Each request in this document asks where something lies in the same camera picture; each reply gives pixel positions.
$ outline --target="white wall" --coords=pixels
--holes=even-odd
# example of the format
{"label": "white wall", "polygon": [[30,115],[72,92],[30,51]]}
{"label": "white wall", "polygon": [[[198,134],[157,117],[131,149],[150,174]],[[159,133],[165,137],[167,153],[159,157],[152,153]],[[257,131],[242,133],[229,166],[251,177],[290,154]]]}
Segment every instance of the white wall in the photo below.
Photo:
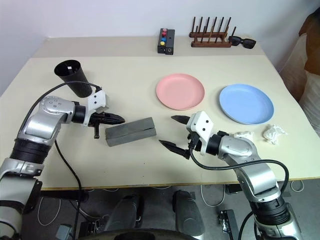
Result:
{"label": "white wall", "polygon": [[230,27],[260,42],[279,70],[305,18],[320,0],[0,0],[1,89],[19,72],[44,36],[153,36],[159,28],[187,35],[193,16],[232,17]]}

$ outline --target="blue plate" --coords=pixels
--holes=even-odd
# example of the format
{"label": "blue plate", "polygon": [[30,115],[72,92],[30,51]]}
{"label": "blue plate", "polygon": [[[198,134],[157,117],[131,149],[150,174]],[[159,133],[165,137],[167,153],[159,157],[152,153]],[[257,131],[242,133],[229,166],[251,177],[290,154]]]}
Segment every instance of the blue plate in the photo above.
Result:
{"label": "blue plate", "polygon": [[224,113],[241,124],[263,124],[274,115],[274,105],[270,98],[250,85],[226,86],[220,92],[219,101]]}

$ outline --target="black cup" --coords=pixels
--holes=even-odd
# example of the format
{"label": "black cup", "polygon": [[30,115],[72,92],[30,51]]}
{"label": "black cup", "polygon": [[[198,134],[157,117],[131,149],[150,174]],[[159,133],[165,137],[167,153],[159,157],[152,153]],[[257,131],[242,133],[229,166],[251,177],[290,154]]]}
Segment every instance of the black cup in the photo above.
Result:
{"label": "black cup", "polygon": [[[77,60],[67,60],[59,63],[54,68],[54,73],[64,82],[80,81],[88,83],[88,80],[82,71],[81,64]],[[90,85],[81,83],[71,83],[68,86],[79,98],[86,98],[92,94]]]}

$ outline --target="white table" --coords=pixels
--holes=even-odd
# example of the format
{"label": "white table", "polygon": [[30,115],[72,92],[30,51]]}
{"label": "white table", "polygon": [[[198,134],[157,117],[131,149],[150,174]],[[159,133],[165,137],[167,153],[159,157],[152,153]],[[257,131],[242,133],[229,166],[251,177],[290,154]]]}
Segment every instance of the white table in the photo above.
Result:
{"label": "white table", "polygon": [[[100,85],[110,97],[111,113],[127,122],[153,117],[157,136],[109,147],[100,125],[100,139],[92,127],[63,125],[57,141],[66,159],[87,188],[115,188],[162,185],[235,183],[233,170],[209,171],[192,160],[168,151],[158,140],[187,147],[185,125],[170,118],[204,110],[214,122],[214,132],[254,132],[254,143],[262,159],[283,162],[290,179],[320,178],[320,138],[303,111],[289,94],[275,68],[257,44],[254,49],[241,45],[232,48],[191,48],[191,39],[176,37],[174,55],[156,53],[156,37],[56,38],[46,41],[30,58],[0,98],[0,162],[8,157],[20,124],[32,103],[62,81],[54,67],[76,59],[87,79]],[[203,101],[186,111],[171,110],[156,96],[156,85],[166,75],[186,73],[199,79],[205,88]],[[268,124],[243,125],[228,118],[220,109],[218,96],[230,84],[244,83],[264,91],[272,100],[274,116],[268,124],[281,126],[288,135],[279,145],[262,137]],[[66,86],[53,95],[85,104],[84,99]],[[198,159],[211,166],[225,166],[216,156]],[[74,189],[77,182],[53,146],[39,177],[44,190]],[[283,170],[270,164],[278,180]]]}

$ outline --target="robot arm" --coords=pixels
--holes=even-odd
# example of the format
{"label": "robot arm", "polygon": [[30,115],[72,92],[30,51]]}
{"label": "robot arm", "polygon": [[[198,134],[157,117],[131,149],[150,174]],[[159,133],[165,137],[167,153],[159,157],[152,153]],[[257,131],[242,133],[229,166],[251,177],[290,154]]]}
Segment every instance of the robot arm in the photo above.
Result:
{"label": "robot arm", "polygon": [[[173,116],[174,120],[186,124],[189,131],[189,150],[177,147],[174,143],[160,141],[170,151],[182,155],[200,167],[205,167],[193,156],[192,151],[201,155],[217,155],[230,166],[259,161],[255,145],[246,138],[235,138],[219,131],[211,135],[213,123],[204,111],[191,117]],[[221,170],[207,167],[209,170]],[[249,201],[254,221],[264,240],[292,239],[303,240],[295,214],[281,196],[276,177],[266,163],[234,168],[241,188]]]}
{"label": "robot arm", "polygon": [[71,122],[94,127],[99,138],[99,124],[121,124],[118,115],[103,112],[106,93],[97,91],[88,97],[87,106],[56,96],[42,99],[15,139],[12,154],[0,167],[0,237],[19,239],[22,214],[33,210],[40,196],[42,182],[35,177],[44,169],[44,160],[54,144],[61,124]]}

